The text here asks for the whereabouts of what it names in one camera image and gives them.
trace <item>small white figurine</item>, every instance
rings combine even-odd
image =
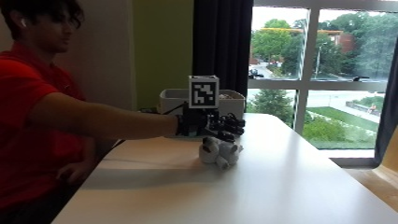
[[[237,163],[243,149],[243,146],[224,142],[216,137],[205,137],[199,147],[199,157],[204,163],[216,163],[221,170],[227,170]]]

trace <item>window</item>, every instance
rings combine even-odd
[[[373,155],[397,11],[394,1],[256,0],[248,111],[277,115],[335,155]]]

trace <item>window frame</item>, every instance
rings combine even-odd
[[[313,76],[313,56],[321,9],[366,10],[398,12],[398,1],[378,0],[255,0],[255,7],[299,7],[309,10],[305,48],[303,52],[301,78],[299,79],[249,79],[248,89],[295,90],[296,111],[295,130],[303,134],[305,113],[311,91],[385,91],[385,81],[335,81],[316,80]]]

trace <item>man's hand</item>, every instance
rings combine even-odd
[[[71,163],[59,170],[58,179],[70,185],[83,184],[95,168],[96,162],[94,161]]]

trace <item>sidewalk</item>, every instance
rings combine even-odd
[[[341,111],[349,113],[349,114],[353,114],[354,116],[357,116],[357,117],[360,117],[360,118],[362,118],[362,119],[368,119],[368,120],[370,120],[370,121],[373,121],[373,122],[376,122],[376,123],[380,123],[381,118],[377,117],[377,116],[373,115],[373,114],[369,114],[368,112],[356,110],[356,109],[353,109],[353,108],[350,108],[350,107],[348,107],[348,106],[345,106],[345,105],[341,105],[341,106],[332,105],[332,107],[333,107],[335,109],[338,109],[338,110],[341,110]]]

